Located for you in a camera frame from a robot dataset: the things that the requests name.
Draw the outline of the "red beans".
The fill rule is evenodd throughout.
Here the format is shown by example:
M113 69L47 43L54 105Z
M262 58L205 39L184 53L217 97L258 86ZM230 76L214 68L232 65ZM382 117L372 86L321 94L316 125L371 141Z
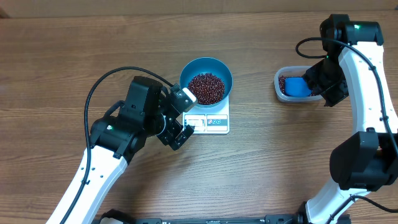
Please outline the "red beans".
M199 105L214 105L221 102L229 92L226 83L212 73L199 73L188 83L188 89L197 98Z

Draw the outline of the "blue plastic measuring scoop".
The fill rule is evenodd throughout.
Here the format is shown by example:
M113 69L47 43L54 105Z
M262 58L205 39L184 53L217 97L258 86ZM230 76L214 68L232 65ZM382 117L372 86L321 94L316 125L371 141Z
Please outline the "blue plastic measuring scoop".
M293 97L306 97L310 96L312 91L302 77L288 77L285 79L285 94Z

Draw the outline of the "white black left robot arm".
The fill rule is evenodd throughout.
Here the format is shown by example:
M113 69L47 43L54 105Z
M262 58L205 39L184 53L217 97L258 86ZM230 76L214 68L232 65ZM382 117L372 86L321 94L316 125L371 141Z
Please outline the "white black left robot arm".
M136 76L127 97L96 120L89 149L49 223L91 223L104 198L147 138L156 136L177 150L193 134L177 118L197 103L188 88L166 88L157 80Z

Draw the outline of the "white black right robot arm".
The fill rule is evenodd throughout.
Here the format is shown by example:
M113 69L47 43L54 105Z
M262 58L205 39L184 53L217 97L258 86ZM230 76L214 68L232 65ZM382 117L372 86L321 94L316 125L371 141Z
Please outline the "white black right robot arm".
M353 131L332 151L331 177L304 203L298 223L337 223L355 201L397 179L397 114L384 73L380 25L332 14L321 23L319 39L325 54L303 79L327 106L349 98Z

